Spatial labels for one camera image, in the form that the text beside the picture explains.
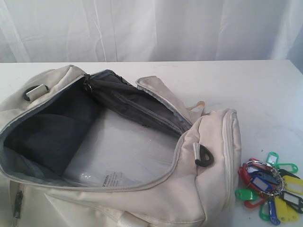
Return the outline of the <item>metal zipper pull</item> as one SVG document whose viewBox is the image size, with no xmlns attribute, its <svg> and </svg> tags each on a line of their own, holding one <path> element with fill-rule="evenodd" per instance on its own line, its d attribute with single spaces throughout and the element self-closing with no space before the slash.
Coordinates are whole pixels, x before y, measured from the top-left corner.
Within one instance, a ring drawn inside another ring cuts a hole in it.
<svg viewBox="0 0 303 227">
<path fill-rule="evenodd" d="M 83 81 L 83 87 L 86 90 L 86 92 L 92 94 L 93 90 L 92 90 L 92 87 L 91 87 L 89 81 L 90 81 L 90 74 L 85 74 L 84 81 Z"/>
</svg>

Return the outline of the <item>yellow key tag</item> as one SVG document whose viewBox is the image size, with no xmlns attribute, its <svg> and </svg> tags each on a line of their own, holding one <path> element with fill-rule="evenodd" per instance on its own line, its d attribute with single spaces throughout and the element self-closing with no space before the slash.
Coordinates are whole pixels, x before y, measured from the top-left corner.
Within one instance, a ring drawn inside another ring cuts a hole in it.
<svg viewBox="0 0 303 227">
<path fill-rule="evenodd" d="M 276 215 L 280 222 L 287 223 L 296 222 L 299 220 L 298 213 L 289 205 L 287 205 L 287 203 L 280 197 L 275 197 L 274 202 L 276 208 Z"/>
<path fill-rule="evenodd" d="M 303 180 L 291 176 L 283 176 L 285 188 L 289 192 L 303 194 Z"/>
</svg>

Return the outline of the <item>green key tag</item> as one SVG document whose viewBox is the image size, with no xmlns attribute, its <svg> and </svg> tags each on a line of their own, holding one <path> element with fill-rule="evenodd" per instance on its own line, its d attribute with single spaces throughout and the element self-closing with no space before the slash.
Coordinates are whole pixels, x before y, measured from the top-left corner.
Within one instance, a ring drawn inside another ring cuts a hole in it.
<svg viewBox="0 0 303 227">
<path fill-rule="evenodd" d="M 275 166 L 279 161 L 279 155 L 276 152 L 269 152 L 266 162 L 272 166 Z"/>
<path fill-rule="evenodd" d="M 235 191 L 235 197 L 241 201 L 255 201 L 258 198 L 258 195 L 251 189 L 237 189 Z"/>
<path fill-rule="evenodd" d="M 259 217 L 263 221 L 267 221 L 267 222 L 270 221 L 269 206 L 267 201 L 261 204 L 259 209 Z"/>
</svg>

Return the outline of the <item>red key tag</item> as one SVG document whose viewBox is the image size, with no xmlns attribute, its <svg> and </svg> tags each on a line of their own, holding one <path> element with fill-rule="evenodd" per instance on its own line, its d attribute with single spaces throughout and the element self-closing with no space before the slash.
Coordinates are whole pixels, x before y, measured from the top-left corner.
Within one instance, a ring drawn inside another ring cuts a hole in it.
<svg viewBox="0 0 303 227">
<path fill-rule="evenodd" d="M 253 200 L 245 201 L 244 206 L 248 209 L 254 209 L 254 208 L 260 206 L 261 204 L 263 204 L 266 200 L 267 200 L 266 198 L 258 197 L 254 201 Z"/>
<path fill-rule="evenodd" d="M 247 168 L 252 165 L 252 164 L 256 164 L 256 162 L 259 162 L 258 159 L 255 159 L 255 158 L 250 158 L 248 160 L 248 162 L 244 162 L 242 164 L 242 166 L 239 167 L 238 169 L 238 174 L 239 174 L 239 177 L 241 178 L 241 180 L 245 183 L 245 185 L 248 187 L 248 188 L 251 188 L 253 190 L 258 190 L 258 188 L 256 188 L 252 183 L 251 183 L 251 176 L 250 174 L 248 173 L 247 171 Z"/>
</svg>

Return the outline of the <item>cream white duffel bag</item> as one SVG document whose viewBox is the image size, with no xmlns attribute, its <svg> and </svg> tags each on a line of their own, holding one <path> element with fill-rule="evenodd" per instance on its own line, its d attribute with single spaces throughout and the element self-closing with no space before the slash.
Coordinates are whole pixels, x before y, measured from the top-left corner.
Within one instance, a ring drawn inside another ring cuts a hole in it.
<svg viewBox="0 0 303 227">
<path fill-rule="evenodd" d="M 241 164 L 236 111 L 187 108 L 156 76 L 42 72 L 0 105 L 0 171 L 14 227 L 202 227 L 234 204 Z M 63 175 L 105 110 L 178 136 L 170 169 L 128 187 L 79 187 Z"/>
</svg>

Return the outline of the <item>clear plastic bag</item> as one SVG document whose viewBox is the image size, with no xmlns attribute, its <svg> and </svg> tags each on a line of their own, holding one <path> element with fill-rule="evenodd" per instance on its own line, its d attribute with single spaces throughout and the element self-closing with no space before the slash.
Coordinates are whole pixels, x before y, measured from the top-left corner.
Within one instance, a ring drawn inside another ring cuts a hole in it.
<svg viewBox="0 0 303 227">
<path fill-rule="evenodd" d="M 105 110 L 63 176 L 79 187 L 148 183 L 170 169 L 178 139 Z"/>
</svg>

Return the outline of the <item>blue key tag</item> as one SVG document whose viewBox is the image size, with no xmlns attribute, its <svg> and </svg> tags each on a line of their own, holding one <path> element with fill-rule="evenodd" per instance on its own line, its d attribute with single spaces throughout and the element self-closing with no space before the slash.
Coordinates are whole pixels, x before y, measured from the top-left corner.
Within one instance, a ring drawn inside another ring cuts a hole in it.
<svg viewBox="0 0 303 227">
<path fill-rule="evenodd" d="M 279 184 L 278 180 L 275 177 L 273 177 L 272 175 L 269 175 L 269 174 L 266 174 L 266 173 L 263 173 L 263 172 L 258 172 L 256 175 L 261 177 L 262 179 L 264 179 L 265 181 L 267 181 L 271 184 L 275 184 L 275 185 Z"/>
<path fill-rule="evenodd" d="M 258 175 L 253 175 L 250 182 L 249 188 L 253 189 L 254 191 L 264 194 L 264 195 L 272 195 L 275 194 L 275 188 L 264 180 L 262 177 Z"/>
<path fill-rule="evenodd" d="M 274 200 L 269 200 L 268 201 L 268 209 L 269 209 L 269 219 L 270 219 L 270 222 L 273 225 L 275 225 L 275 226 L 280 225 L 281 222 L 278 219 L 277 214 L 276 214 L 276 207 L 275 207 Z"/>
</svg>

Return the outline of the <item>white backdrop curtain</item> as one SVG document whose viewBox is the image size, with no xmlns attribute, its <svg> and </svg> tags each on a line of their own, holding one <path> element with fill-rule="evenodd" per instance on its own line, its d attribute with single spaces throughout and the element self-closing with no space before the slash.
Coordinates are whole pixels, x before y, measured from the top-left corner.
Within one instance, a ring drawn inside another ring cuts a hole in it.
<svg viewBox="0 0 303 227">
<path fill-rule="evenodd" d="M 220 61 L 303 55 L 300 0 L 3 0 L 2 62 Z"/>
</svg>

